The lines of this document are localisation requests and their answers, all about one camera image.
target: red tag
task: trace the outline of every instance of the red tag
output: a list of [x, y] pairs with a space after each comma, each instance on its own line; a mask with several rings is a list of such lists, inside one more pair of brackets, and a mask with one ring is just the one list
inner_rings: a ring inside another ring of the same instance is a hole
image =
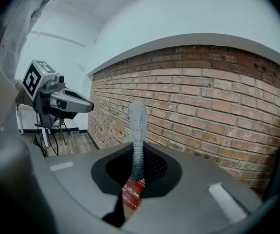
[[145, 187], [144, 179], [140, 180], [139, 182], [132, 183], [131, 179], [129, 178], [127, 183], [121, 190], [122, 199], [124, 204], [129, 206], [133, 211], [139, 206], [141, 202], [141, 191]]

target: wooden floor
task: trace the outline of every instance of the wooden floor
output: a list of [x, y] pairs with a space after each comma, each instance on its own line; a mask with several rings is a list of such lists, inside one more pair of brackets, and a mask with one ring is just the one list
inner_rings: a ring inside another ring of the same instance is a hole
[[[60, 155], [71, 155], [71, 154], [81, 154], [95, 151], [96, 148], [93, 145], [90, 137], [87, 133], [80, 134], [79, 131], [70, 132], [70, 134], [63, 133], [65, 139], [67, 140], [67, 144], [65, 145], [63, 141], [63, 136], [61, 133], [54, 133], [57, 144], [58, 144], [58, 152]], [[36, 134], [23, 134], [21, 137], [28, 143], [33, 144], [34, 138]], [[52, 147], [57, 152], [56, 141], [53, 138], [53, 135], [47, 135], [49, 140], [51, 141]], [[46, 148], [48, 156], [56, 156], [53, 149], [50, 146]]]

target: brick wall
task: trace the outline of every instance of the brick wall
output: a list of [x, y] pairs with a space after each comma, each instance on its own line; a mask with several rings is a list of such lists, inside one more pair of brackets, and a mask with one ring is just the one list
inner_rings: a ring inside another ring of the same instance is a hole
[[147, 141], [212, 160], [262, 191], [280, 145], [280, 66], [238, 49], [145, 53], [93, 76], [88, 131], [100, 148], [128, 141], [128, 106], [148, 111]]

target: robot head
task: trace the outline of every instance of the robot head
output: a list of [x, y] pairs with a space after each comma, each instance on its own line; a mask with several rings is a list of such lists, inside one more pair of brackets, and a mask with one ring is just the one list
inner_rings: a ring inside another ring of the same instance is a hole
[[23, 88], [40, 115], [73, 119], [88, 113], [94, 104], [76, 91], [66, 88], [64, 76], [44, 61], [32, 60], [23, 79]]

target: baseboard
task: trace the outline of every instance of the baseboard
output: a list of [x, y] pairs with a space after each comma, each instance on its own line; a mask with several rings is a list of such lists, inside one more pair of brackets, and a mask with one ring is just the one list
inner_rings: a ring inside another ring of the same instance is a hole
[[[67, 130], [68, 130], [68, 132], [80, 131], [78, 127], [68, 128]], [[65, 128], [62, 128], [62, 132], [64, 132], [64, 133], [66, 133], [67, 130]], [[53, 132], [53, 133], [60, 133], [61, 132], [61, 130], [58, 129], [58, 128], [53, 128], [50, 131]], [[38, 129], [24, 129], [24, 133], [25, 134], [38, 134], [38, 133], [41, 134], [42, 131], [41, 131], [41, 129], [39, 129], [39, 130]]]
[[88, 130], [87, 130], [87, 134], [88, 134], [88, 136], [90, 137], [90, 139], [91, 139], [93, 145], [95, 146], [95, 148], [96, 148], [97, 150], [100, 150], [99, 146], [98, 146], [97, 143], [94, 141], [94, 139], [92, 138], [92, 136], [91, 136], [91, 134], [88, 132]]

